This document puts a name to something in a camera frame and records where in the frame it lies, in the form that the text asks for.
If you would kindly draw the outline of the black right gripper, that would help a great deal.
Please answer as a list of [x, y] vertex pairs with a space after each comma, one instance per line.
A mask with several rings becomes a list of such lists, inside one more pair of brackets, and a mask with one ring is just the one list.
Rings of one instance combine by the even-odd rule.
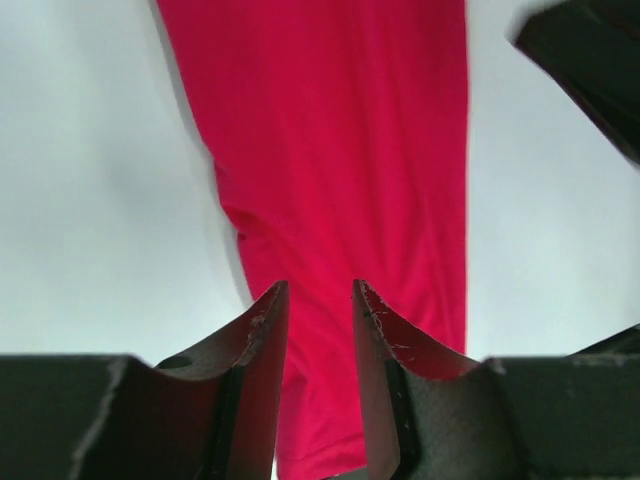
[[512, 44], [639, 163], [639, 3], [558, 1], [523, 13]]

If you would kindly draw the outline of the crimson t shirt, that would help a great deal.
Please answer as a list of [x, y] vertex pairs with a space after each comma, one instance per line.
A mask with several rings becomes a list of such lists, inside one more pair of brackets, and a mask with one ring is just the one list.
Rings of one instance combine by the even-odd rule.
[[461, 1], [158, 5], [253, 296], [290, 291], [282, 479], [365, 465], [352, 283], [466, 346]]

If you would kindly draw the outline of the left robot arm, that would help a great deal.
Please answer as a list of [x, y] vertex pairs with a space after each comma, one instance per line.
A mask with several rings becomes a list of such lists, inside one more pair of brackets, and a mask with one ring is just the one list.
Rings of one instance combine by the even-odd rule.
[[[473, 361], [353, 285], [372, 479], [635, 479], [639, 330], [566, 357]], [[267, 479], [288, 330], [278, 282], [150, 367], [129, 355], [1, 359], [5, 479]]]

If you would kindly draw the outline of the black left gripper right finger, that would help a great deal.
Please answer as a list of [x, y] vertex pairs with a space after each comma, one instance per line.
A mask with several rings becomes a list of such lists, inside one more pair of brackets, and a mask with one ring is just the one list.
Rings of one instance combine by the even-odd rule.
[[569, 356], [474, 361], [353, 284], [372, 479], [635, 479], [639, 330]]

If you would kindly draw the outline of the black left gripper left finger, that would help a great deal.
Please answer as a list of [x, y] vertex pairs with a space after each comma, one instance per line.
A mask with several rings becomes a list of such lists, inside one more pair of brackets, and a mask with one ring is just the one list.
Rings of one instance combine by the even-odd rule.
[[5, 479], [267, 479], [289, 289], [156, 366], [131, 355], [5, 355]]

